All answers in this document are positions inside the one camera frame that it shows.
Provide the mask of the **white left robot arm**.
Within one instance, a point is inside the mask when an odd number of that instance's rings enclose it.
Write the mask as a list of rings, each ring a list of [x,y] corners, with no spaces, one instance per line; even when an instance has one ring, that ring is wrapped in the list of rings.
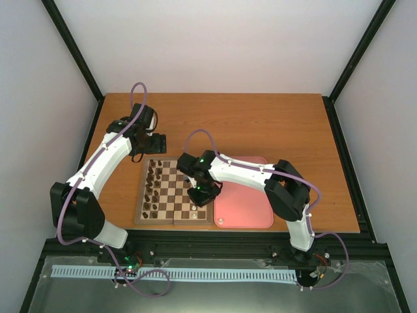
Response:
[[[57,238],[63,245],[90,241],[113,248],[121,262],[129,262],[136,247],[127,241],[126,230],[112,224],[98,202],[100,193],[119,163],[127,156],[166,152],[166,136],[154,133],[157,116],[115,120],[90,159],[65,183],[50,189],[51,211]]]

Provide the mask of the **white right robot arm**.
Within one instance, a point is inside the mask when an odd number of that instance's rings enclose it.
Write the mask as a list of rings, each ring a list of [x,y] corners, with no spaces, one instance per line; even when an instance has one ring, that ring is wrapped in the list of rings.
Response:
[[[286,221],[291,246],[303,252],[311,249],[314,232],[309,220],[309,201],[310,191],[315,187],[288,161],[256,164],[206,150],[201,157],[181,154],[177,170],[191,183],[187,193],[199,207],[213,202],[225,182],[264,192],[273,213]]]

